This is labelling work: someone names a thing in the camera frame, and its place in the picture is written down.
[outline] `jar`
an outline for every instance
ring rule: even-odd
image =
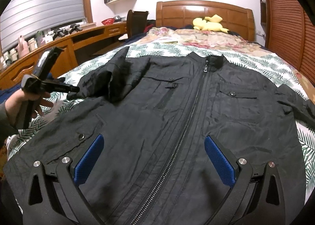
[[[31,38],[28,41],[28,46],[29,46],[31,52],[36,49],[36,47],[35,47],[35,39],[34,38]]]
[[[6,64],[7,66],[9,66],[9,65],[12,63],[8,52],[5,52],[5,53],[3,54],[3,58],[4,58],[5,64]]]
[[[4,58],[3,56],[0,56],[0,69],[4,69],[4,68],[5,68]]]
[[[15,48],[10,50],[10,58],[12,62],[15,62],[18,59],[18,53],[16,52]]]

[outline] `jacket cuff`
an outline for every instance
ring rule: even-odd
[[[5,111],[4,103],[0,104],[0,144],[4,142],[4,140],[11,135],[18,134],[18,130],[10,125],[9,119],[7,117],[7,113]]]

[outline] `leaf-patterned sheet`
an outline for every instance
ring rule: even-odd
[[[64,75],[66,77],[66,83],[77,85],[83,75],[103,64],[106,64],[121,48],[122,47],[117,48],[103,56],[95,58],[91,61],[87,61],[72,71],[69,71]],[[231,63],[260,72],[270,79],[276,86],[287,84],[305,100],[308,99],[294,73],[291,71],[288,65],[286,65],[286,63],[274,53],[262,57],[255,57],[235,51],[219,51],[198,48],[194,46],[167,45],[153,42],[143,45],[130,45],[127,57],[141,57],[147,55],[186,56],[192,51],[201,57],[223,54]],[[19,135],[12,136],[7,140],[8,158],[11,158],[17,151],[19,151],[19,149],[27,141],[29,141],[38,132],[38,130],[43,128],[54,118],[71,110],[72,107],[77,103],[83,101],[82,99],[68,101],[66,96],[67,95],[63,93],[52,93],[49,100],[55,104],[54,107],[44,108],[43,117],[38,116],[37,118],[33,119],[29,129],[20,130]],[[296,126],[304,155],[307,201],[309,195],[315,187],[315,131],[311,128],[308,128],[306,124],[300,121],[296,121]]]

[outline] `zipper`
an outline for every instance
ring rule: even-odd
[[[206,58],[205,66],[204,66],[204,72],[205,73],[202,73],[202,76],[199,80],[199,86],[198,86],[198,90],[196,93],[196,97],[195,97],[195,100],[194,100],[193,105],[191,107],[190,116],[186,120],[184,129],[183,129],[183,133],[182,133],[181,137],[179,138],[179,141],[177,142],[175,147],[173,147],[173,151],[171,152],[172,154],[169,157],[169,160],[166,162],[166,164],[162,168],[158,178],[155,181],[154,186],[152,186],[151,189],[149,190],[149,192],[146,194],[142,203],[139,205],[139,207],[135,211],[135,214],[131,218],[129,218],[129,220],[125,224],[136,225],[137,223],[139,223],[141,218],[145,217],[146,211],[149,209],[150,205],[154,203],[154,201],[156,200],[156,197],[159,194],[159,190],[161,189],[163,184],[167,181],[167,179],[170,175],[170,171],[173,168],[173,164],[176,163],[177,157],[182,150],[182,144],[185,142],[187,132],[189,131],[190,126],[191,126],[191,122],[193,121],[193,118],[195,116],[195,109],[196,109],[198,101],[199,101],[199,93],[201,92],[201,89],[204,85],[204,78],[205,78],[207,71],[208,71],[208,58]]]
[[[178,86],[178,83],[174,83],[169,87],[165,87],[165,88],[168,88],[168,91],[166,92],[166,94],[162,97],[162,99],[156,105],[157,109],[164,109],[165,108],[166,104],[171,99],[171,96],[173,95],[177,86]]]

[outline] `bed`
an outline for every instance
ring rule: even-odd
[[[196,17],[218,14],[223,18],[223,27],[240,35],[224,33],[200,32],[197,30],[178,29],[192,24]],[[287,84],[304,99],[308,99],[303,87],[288,64],[275,53],[262,49],[256,43],[250,43],[255,37],[253,12],[238,6],[200,0],[177,0],[158,2],[156,7],[156,28],[152,28],[146,37],[130,44],[127,57],[145,55],[185,56],[192,51],[205,57],[223,54],[228,61],[262,73],[276,86]],[[108,62],[121,49],[117,48],[91,61],[87,61],[63,76],[66,83],[76,85],[80,78],[89,71]],[[50,101],[54,107],[44,108],[44,116],[31,121],[27,130],[19,131],[19,135],[7,140],[7,154],[11,158],[41,128],[54,118],[71,110],[83,100],[68,101],[66,94],[53,92]],[[296,121],[298,138],[303,150],[306,171],[306,197],[315,187],[315,131],[308,125]]]

